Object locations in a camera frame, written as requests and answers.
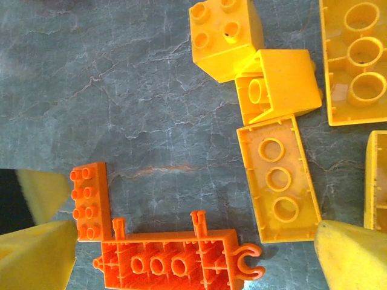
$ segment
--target toy building block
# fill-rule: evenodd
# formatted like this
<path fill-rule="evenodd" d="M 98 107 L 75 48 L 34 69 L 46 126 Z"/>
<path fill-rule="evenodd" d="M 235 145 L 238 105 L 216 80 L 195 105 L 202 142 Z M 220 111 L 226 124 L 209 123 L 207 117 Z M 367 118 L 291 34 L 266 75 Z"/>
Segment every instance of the toy building block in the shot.
<path fill-rule="evenodd" d="M 386 245 L 385 233 L 335 221 L 322 221 L 314 240 L 331 290 L 386 289 Z"/>
<path fill-rule="evenodd" d="M 96 162 L 75 167 L 70 179 L 74 182 L 71 197 L 75 200 L 73 218 L 77 221 L 79 242 L 111 239 L 106 164 Z"/>
<path fill-rule="evenodd" d="M 75 263 L 73 221 L 50 222 L 0 236 L 0 289 L 66 289 Z"/>
<path fill-rule="evenodd" d="M 365 172 L 364 227 L 387 233 L 387 130 L 369 136 Z"/>
<path fill-rule="evenodd" d="M 102 242 L 93 266 L 110 289 L 234 290 L 257 280 L 265 268 L 244 258 L 260 247 L 238 246 L 235 230 L 207 230 L 205 211 L 191 213 L 194 232 L 125 234 L 125 219 L 113 219 L 115 240 Z"/>
<path fill-rule="evenodd" d="M 387 121 L 387 1 L 320 0 L 331 126 Z"/>
<path fill-rule="evenodd" d="M 307 50 L 259 50 L 235 77 L 243 124 L 322 106 L 322 93 Z"/>
<path fill-rule="evenodd" d="M 233 80 L 264 47 L 261 19 L 251 0 L 207 0 L 189 9 L 192 58 L 220 83 Z"/>
<path fill-rule="evenodd" d="M 237 134 L 261 242 L 313 240 L 321 216 L 294 115 Z"/>

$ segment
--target gray marble surface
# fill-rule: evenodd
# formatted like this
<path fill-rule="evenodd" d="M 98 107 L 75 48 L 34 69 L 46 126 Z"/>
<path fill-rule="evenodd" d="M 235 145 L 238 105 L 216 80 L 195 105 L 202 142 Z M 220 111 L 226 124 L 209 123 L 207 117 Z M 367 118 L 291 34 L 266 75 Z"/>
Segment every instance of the gray marble surface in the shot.
<path fill-rule="evenodd" d="M 192 63 L 178 0 L 0 2 L 0 167 L 68 175 L 108 163 L 113 217 L 127 231 L 236 228 L 259 244 L 235 130 L 235 85 Z M 267 48 L 307 48 L 324 87 L 317 0 L 260 0 Z M 325 105 L 298 118 L 325 219 L 361 225 L 368 134 L 386 124 L 332 127 Z M 71 219 L 68 201 L 57 215 Z M 313 243 L 263 245 L 263 279 L 246 289 L 328 289 Z M 99 290 L 99 243 L 77 246 L 68 289 Z"/>

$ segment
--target yellow building block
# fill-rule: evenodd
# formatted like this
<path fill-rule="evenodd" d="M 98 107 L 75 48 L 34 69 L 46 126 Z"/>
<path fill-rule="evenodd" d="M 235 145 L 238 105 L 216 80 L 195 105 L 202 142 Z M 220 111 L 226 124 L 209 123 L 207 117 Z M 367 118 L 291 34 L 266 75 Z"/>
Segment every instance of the yellow building block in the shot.
<path fill-rule="evenodd" d="M 314 247 L 331 290 L 387 289 L 387 234 L 322 221 Z"/>
<path fill-rule="evenodd" d="M 320 0 L 328 121 L 387 121 L 387 1 Z"/>
<path fill-rule="evenodd" d="M 233 80 L 264 48 L 261 18 L 251 0 L 207 0 L 189 9 L 192 58 L 220 83 Z"/>
<path fill-rule="evenodd" d="M 387 233 L 387 130 L 369 136 L 365 172 L 364 227 Z"/>
<path fill-rule="evenodd" d="M 77 228 L 61 221 L 0 236 L 0 289 L 64 290 L 75 263 Z"/>
<path fill-rule="evenodd" d="M 237 134 L 261 242 L 313 240 L 321 216 L 295 116 Z"/>
<path fill-rule="evenodd" d="M 322 105 L 307 50 L 259 50 L 235 77 L 244 125 Z"/>

